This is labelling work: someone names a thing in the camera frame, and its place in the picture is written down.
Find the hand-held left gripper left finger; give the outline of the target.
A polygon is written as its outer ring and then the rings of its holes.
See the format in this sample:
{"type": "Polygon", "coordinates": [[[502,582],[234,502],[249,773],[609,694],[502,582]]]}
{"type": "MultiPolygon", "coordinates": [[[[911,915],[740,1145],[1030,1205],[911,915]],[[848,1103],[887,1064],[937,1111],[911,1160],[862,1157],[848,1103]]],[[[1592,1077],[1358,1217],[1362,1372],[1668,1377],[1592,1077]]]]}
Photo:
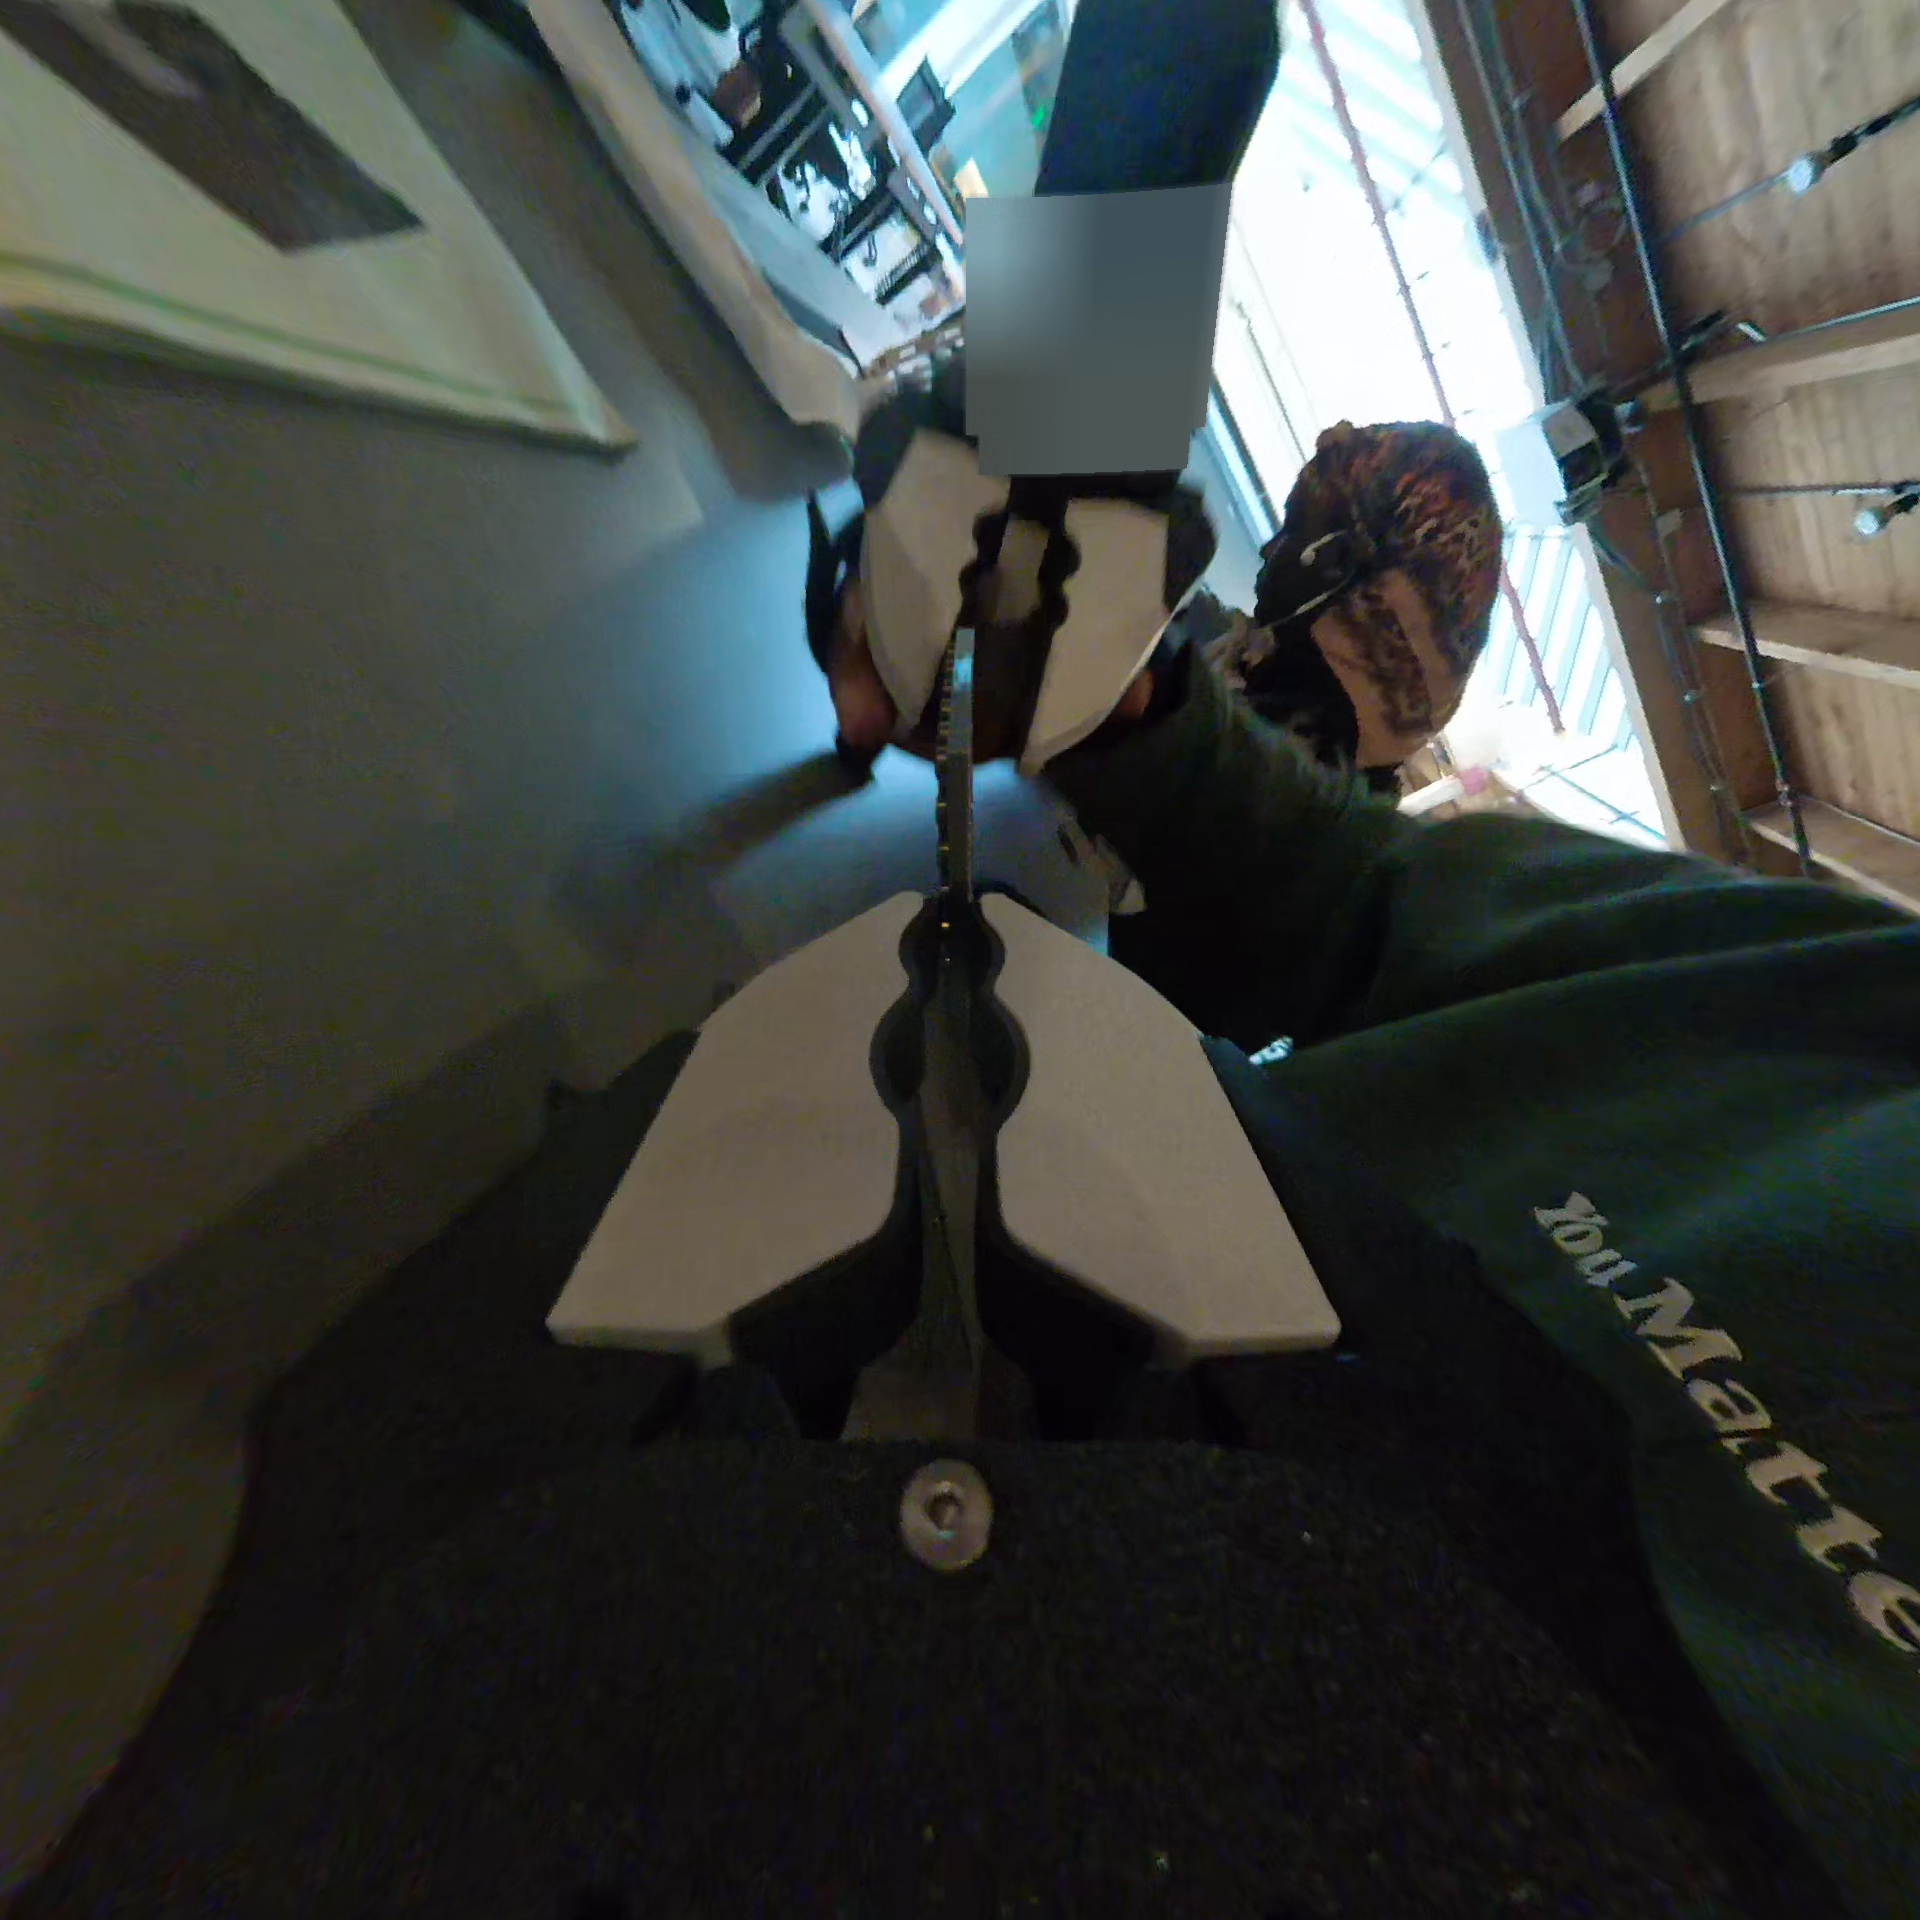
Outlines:
{"type": "Polygon", "coordinates": [[[863,1369],[921,1304],[927,901],[896,893],[710,1014],[545,1317],[568,1347],[863,1369]]]}

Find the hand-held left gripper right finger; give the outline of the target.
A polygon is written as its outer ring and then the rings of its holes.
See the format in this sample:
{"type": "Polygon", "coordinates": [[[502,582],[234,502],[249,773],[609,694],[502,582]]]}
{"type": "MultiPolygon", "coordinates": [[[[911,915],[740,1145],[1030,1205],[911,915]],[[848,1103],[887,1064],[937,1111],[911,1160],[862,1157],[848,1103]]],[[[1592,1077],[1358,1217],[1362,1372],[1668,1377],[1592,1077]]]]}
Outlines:
{"type": "Polygon", "coordinates": [[[1320,1353],[1340,1319],[1197,1028],[1104,950],[982,899],[1024,1080],[999,1222],[1168,1360],[1320,1353]]]}

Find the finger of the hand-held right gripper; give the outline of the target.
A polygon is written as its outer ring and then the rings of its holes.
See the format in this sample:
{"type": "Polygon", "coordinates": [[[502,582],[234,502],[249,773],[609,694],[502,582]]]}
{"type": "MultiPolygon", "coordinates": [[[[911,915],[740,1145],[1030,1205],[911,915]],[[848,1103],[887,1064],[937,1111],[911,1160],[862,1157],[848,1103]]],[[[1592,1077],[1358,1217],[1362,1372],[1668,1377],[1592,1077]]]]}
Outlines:
{"type": "Polygon", "coordinates": [[[1065,502],[1061,536],[1069,567],[1017,755],[1021,775],[1037,776],[1085,745],[1128,699],[1193,575],[1204,571],[1204,563],[1190,564],[1190,536],[1201,532],[1204,513],[1190,513],[1177,495],[1065,502]]]}
{"type": "Polygon", "coordinates": [[[911,437],[863,511],[862,603],[870,657],[897,717],[921,717],[964,606],[978,523],[1001,480],[956,437],[911,437]]]}

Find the grey studded baseplate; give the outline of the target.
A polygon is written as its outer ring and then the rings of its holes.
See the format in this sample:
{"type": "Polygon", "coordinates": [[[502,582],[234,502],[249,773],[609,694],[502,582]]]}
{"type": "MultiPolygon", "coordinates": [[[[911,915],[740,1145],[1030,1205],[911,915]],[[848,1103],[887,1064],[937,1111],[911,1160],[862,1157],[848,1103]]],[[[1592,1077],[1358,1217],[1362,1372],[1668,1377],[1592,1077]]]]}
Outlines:
{"type": "Polygon", "coordinates": [[[978,1372],[985,1339],[975,1312],[975,1185],[980,1157],[978,1077],[972,1049],[975,993],[973,886],[973,663],[975,633],[956,625],[944,660],[935,751],[935,984],[926,1020],[924,1113],[927,1165],[940,1199],[944,1304],[937,1321],[956,1360],[978,1372]]]}

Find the instruction booklet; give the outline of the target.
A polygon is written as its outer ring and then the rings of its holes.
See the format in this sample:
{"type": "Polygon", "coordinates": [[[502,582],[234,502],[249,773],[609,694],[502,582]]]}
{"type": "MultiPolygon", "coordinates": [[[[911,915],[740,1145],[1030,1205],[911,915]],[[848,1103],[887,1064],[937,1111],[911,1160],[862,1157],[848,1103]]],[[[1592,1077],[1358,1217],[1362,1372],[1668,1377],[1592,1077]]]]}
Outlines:
{"type": "Polygon", "coordinates": [[[626,449],[338,5],[4,5],[4,332],[626,449]]]}

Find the person's right forearm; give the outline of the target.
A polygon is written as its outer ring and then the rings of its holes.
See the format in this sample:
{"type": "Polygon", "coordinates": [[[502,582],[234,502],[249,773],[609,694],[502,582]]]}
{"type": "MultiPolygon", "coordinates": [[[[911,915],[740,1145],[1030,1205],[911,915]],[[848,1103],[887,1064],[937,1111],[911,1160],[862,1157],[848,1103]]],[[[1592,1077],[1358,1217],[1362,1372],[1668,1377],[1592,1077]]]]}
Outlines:
{"type": "Polygon", "coordinates": [[[1165,647],[1045,781],[1141,893],[1114,957],[1201,1032],[1306,1049],[1354,1027],[1383,968],[1415,822],[1165,647]]]}

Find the grey desk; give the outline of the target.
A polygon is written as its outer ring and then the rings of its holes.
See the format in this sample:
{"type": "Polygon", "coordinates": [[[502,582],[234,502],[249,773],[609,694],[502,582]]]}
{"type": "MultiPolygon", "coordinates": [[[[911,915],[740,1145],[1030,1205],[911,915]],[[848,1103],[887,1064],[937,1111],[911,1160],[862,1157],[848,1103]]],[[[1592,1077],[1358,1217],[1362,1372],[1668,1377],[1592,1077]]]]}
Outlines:
{"type": "Polygon", "coordinates": [[[348,15],[637,446],[4,345],[4,1905],[295,1360],[568,1095],[929,876],[927,767],[831,767],[831,439],[557,83],[455,5],[348,15]]]}

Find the grey ceiling box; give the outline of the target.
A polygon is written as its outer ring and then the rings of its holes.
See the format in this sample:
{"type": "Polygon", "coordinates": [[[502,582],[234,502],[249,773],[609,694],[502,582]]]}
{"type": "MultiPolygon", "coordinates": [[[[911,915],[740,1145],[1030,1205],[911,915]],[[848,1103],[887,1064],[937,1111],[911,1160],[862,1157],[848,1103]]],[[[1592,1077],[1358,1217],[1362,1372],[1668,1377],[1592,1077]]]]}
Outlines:
{"type": "Polygon", "coordinates": [[[1605,390],[1558,399],[1494,432],[1511,523],[1548,532],[1588,523],[1625,480],[1625,429],[1605,390]]]}

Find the operator in green sweatshirt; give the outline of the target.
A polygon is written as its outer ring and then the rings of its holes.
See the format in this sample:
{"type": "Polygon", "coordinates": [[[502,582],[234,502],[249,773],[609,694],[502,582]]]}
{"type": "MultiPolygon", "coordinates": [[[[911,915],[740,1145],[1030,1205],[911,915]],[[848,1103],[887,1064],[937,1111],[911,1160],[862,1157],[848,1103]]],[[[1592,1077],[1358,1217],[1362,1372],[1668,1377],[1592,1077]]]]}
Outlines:
{"type": "Polygon", "coordinates": [[[1381,805],[1177,854],[1325,1405],[1501,1559],[1781,1916],[1914,1916],[1914,923],[1381,805]]]}

